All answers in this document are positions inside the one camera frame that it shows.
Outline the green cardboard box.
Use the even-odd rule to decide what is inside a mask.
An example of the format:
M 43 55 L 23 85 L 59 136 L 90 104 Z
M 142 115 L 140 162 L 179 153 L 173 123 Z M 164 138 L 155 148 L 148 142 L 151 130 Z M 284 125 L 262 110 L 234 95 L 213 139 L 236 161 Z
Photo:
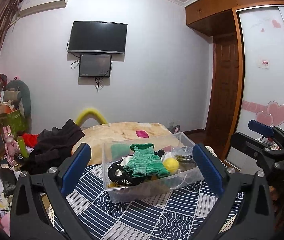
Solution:
M 0 114 L 0 133 L 2 135 L 4 135 L 4 126 L 10 126 L 14 138 L 17 138 L 17 134 L 26 132 L 29 128 L 28 120 L 21 115 L 19 109 L 9 114 Z

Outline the clear plastic storage bin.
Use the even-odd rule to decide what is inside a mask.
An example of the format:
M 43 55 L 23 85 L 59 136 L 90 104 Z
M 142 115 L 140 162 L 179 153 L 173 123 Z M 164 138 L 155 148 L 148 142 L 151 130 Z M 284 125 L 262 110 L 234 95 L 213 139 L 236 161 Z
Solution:
M 182 132 L 102 147 L 103 186 L 114 203 L 165 197 L 170 191 L 202 181 L 192 150 Z

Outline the small wall monitor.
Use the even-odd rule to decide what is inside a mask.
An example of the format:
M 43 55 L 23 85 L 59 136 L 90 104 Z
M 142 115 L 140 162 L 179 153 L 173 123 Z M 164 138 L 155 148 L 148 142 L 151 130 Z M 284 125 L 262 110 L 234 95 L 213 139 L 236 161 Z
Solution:
M 81 54 L 79 77 L 110 77 L 112 56 L 108 54 Z

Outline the green knitted doll clothes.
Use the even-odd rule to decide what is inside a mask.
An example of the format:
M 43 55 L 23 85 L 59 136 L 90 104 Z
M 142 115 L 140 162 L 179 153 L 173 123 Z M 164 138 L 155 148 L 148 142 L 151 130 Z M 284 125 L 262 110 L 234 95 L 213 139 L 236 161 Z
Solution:
M 132 158 L 124 166 L 124 170 L 135 178 L 145 176 L 164 178 L 170 172 L 163 166 L 158 155 L 154 153 L 154 144 L 132 144 L 130 149 L 133 151 Z

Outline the yellow foam arch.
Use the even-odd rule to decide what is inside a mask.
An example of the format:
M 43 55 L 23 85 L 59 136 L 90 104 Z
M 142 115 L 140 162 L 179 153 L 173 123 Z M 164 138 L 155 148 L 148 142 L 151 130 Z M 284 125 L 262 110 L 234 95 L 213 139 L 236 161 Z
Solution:
M 108 123 L 105 117 L 95 108 L 84 109 L 75 120 L 75 123 L 81 127 L 90 118 L 96 120 L 100 125 Z

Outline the white air conditioner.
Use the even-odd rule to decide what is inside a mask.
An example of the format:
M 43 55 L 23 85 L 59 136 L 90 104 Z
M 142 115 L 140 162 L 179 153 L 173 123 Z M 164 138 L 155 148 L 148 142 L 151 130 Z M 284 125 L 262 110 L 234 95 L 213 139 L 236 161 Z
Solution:
M 65 8 L 68 0 L 23 0 L 20 17 L 29 16 L 38 12 Z

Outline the silver scrubber in bag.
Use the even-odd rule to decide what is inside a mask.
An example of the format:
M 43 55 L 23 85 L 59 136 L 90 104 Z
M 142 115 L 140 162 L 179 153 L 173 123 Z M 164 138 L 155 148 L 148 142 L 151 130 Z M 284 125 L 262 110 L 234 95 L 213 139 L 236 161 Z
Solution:
M 182 146 L 182 147 L 173 147 L 171 152 L 173 156 L 180 162 L 180 163 L 195 163 L 192 153 L 193 147 L 191 146 Z

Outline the beige bed blanket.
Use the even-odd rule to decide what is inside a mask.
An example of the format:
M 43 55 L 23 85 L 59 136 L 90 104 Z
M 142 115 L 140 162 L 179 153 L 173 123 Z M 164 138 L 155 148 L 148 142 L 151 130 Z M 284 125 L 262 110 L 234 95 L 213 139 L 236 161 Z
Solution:
M 88 165 L 101 164 L 102 146 L 105 142 L 141 139 L 137 131 L 142 131 L 149 137 L 171 135 L 164 125 L 158 123 L 118 122 L 96 125 L 83 131 L 85 136 L 74 145 L 71 153 L 74 154 L 82 143 L 88 144 L 92 152 Z

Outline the wooden door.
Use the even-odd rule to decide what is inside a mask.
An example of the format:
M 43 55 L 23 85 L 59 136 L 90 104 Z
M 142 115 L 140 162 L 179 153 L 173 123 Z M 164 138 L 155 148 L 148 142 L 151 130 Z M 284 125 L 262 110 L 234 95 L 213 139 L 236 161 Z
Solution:
M 204 144 L 220 160 L 227 153 L 233 117 L 236 113 L 239 79 L 239 52 L 233 11 L 213 15 L 213 79 Z

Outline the grey green neck pillow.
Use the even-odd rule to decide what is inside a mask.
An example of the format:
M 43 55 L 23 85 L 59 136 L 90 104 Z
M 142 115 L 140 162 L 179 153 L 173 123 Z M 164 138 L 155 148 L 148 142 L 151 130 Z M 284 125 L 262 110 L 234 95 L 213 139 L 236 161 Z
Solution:
M 21 93 L 21 103 L 23 107 L 23 114 L 28 118 L 31 114 L 31 98 L 29 87 L 21 80 L 12 80 L 7 84 L 9 90 L 17 90 Z

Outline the large wall television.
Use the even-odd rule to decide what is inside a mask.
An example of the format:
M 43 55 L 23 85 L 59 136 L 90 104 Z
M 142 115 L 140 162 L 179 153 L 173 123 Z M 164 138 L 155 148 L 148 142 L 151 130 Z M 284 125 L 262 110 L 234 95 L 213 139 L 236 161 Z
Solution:
M 99 21 L 75 21 L 71 29 L 70 53 L 124 54 L 127 24 Z

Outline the wooden overhead cabinet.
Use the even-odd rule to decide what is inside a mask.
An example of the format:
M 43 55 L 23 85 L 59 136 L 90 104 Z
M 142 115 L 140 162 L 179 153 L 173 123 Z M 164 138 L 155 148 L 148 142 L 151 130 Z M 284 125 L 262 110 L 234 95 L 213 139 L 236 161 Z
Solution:
M 208 37 L 236 31 L 233 9 L 284 5 L 284 0 L 199 0 L 185 8 L 186 25 Z

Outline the pink rabbit toy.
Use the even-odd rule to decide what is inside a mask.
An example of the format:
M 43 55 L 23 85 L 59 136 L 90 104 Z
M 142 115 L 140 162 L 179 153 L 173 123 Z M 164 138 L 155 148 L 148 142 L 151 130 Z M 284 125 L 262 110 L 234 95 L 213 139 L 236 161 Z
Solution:
M 14 157 L 15 155 L 18 155 L 19 149 L 17 142 L 14 140 L 14 136 L 11 132 L 10 126 L 3 127 L 3 140 L 5 142 L 5 158 L 10 166 L 14 166 L 16 164 Z

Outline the blue white patterned tablecloth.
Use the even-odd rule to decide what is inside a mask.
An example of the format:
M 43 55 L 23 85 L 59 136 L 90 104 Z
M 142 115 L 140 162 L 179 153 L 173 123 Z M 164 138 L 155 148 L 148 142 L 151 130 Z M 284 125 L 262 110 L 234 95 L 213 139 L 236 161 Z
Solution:
M 102 166 L 88 165 L 66 196 L 94 239 L 190 239 L 216 204 L 206 181 L 132 202 L 113 203 Z

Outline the grey backpack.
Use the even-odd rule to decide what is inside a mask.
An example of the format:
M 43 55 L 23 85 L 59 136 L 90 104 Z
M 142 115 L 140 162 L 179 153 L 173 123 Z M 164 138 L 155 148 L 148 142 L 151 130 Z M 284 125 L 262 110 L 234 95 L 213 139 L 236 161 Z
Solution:
M 176 125 L 176 126 L 171 126 L 168 128 L 168 130 L 172 133 L 172 134 L 176 134 L 180 132 L 180 125 Z

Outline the white wardrobe sliding door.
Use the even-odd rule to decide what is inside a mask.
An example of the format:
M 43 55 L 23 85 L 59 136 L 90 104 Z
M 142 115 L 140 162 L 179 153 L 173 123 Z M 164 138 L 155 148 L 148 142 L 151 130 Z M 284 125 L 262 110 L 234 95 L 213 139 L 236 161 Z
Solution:
M 244 87 L 237 131 L 250 120 L 284 130 L 284 5 L 237 11 L 243 43 Z

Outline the black clothing pile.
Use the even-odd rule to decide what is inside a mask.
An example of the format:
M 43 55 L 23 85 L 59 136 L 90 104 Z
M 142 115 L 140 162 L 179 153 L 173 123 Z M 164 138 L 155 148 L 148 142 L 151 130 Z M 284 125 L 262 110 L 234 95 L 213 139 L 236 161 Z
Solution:
M 20 167 L 29 174 L 42 174 L 51 167 L 59 167 L 71 156 L 74 145 L 85 136 L 81 128 L 69 119 L 61 129 L 43 130 L 29 158 Z

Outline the yellow felt ball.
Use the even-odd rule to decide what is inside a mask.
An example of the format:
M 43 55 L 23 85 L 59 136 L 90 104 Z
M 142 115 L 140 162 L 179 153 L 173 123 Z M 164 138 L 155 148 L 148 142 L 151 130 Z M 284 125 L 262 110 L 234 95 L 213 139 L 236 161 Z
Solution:
M 163 161 L 163 166 L 171 173 L 175 174 L 179 170 L 179 162 L 175 158 L 167 158 Z

